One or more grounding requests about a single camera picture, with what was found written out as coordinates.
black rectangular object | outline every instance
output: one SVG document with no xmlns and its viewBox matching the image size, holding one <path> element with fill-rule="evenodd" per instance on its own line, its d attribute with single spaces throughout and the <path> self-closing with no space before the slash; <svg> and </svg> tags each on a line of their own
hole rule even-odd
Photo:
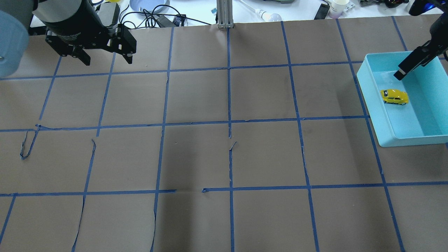
<svg viewBox="0 0 448 252">
<path fill-rule="evenodd" d="M 325 19 L 325 17 L 328 14 L 328 11 L 330 10 L 330 6 L 327 4 L 320 4 L 319 9 L 317 10 L 316 16 L 314 17 L 314 20 L 316 19 Z"/>
</svg>

light blue plastic tray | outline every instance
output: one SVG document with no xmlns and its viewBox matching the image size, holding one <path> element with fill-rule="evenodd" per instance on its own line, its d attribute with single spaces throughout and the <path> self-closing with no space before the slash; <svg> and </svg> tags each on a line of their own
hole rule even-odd
<svg viewBox="0 0 448 252">
<path fill-rule="evenodd" d="M 357 73 L 382 147 L 448 142 L 448 76 L 435 58 L 398 81 L 393 74 L 410 53 L 367 54 Z M 384 104 L 379 91 L 389 88 L 407 92 L 409 103 Z"/>
</svg>

white cup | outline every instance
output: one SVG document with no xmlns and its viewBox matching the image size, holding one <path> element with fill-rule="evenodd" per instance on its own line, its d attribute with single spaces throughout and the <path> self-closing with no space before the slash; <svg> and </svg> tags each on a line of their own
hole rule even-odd
<svg viewBox="0 0 448 252">
<path fill-rule="evenodd" d="M 330 13 L 328 14 L 331 18 L 338 18 L 341 16 L 345 9 L 345 5 L 349 3 L 350 0 L 333 0 L 330 6 Z"/>
</svg>

